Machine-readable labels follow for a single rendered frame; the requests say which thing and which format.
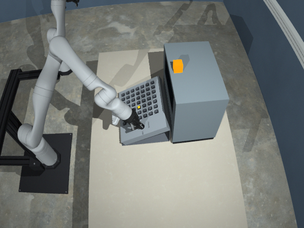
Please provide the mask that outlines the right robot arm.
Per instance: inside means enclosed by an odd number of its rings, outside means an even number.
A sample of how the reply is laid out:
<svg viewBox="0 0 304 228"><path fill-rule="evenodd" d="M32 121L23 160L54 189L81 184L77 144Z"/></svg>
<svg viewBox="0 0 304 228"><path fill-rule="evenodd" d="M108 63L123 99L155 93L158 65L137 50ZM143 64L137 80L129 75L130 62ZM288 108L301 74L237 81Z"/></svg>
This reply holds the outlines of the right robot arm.
<svg viewBox="0 0 304 228"><path fill-rule="evenodd" d="M93 91L98 87L103 88L95 95L94 101L99 107L112 111L113 125L117 125L120 119L128 119L132 114L131 107L116 97L116 90L97 77L80 59L64 36L53 37L49 43L45 65L37 79L32 94L35 115L34 124L32 126L24 123L18 129L19 141L31 150L39 161L47 166L56 163L57 154L42 135L62 61L68 65L89 91Z"/></svg>

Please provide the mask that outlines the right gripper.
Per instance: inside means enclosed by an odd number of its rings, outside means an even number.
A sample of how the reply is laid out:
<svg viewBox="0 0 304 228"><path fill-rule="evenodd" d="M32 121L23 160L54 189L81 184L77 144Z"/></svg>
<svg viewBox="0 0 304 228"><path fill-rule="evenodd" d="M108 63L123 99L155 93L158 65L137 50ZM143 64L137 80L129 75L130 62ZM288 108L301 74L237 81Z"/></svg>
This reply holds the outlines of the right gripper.
<svg viewBox="0 0 304 228"><path fill-rule="evenodd" d="M131 130L133 131L138 128L139 129L143 128L143 126L141 125L142 122L140 122L140 120L138 118L139 118L139 116L136 113L135 109L133 108L131 116L128 119L123 120L123 121L126 123L129 123L129 125L131 125L131 127L132 127Z"/></svg>

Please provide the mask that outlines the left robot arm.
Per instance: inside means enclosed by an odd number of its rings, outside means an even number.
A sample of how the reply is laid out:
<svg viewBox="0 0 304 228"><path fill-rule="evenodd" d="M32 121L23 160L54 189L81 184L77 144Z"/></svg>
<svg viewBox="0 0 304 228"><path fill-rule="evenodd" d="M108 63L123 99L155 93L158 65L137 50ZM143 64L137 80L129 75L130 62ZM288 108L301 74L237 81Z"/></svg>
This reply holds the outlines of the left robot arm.
<svg viewBox="0 0 304 228"><path fill-rule="evenodd" d="M47 40L50 43L51 39L55 36L66 35L65 29L65 10L66 10L66 0L51 0L51 10L57 22L57 28L50 28L47 31ZM62 61L59 71L67 72L70 68L66 63Z"/></svg>

